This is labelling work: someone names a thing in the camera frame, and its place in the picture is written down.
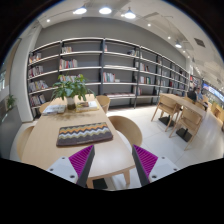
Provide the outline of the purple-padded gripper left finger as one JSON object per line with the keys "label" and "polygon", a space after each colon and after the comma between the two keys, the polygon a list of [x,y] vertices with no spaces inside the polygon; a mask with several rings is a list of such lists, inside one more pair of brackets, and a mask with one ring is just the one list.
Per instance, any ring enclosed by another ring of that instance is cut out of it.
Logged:
{"label": "purple-padded gripper left finger", "polygon": [[94,156],[95,148],[90,145],[70,157],[60,157],[47,171],[78,186],[85,187]]}

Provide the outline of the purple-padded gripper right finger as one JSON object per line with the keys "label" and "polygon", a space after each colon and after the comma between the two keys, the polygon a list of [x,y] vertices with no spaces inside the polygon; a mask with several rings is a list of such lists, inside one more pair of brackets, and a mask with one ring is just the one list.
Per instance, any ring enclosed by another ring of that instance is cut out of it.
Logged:
{"label": "purple-padded gripper right finger", "polygon": [[179,170],[167,157],[158,157],[137,145],[132,146],[132,155],[142,186],[148,185]]}

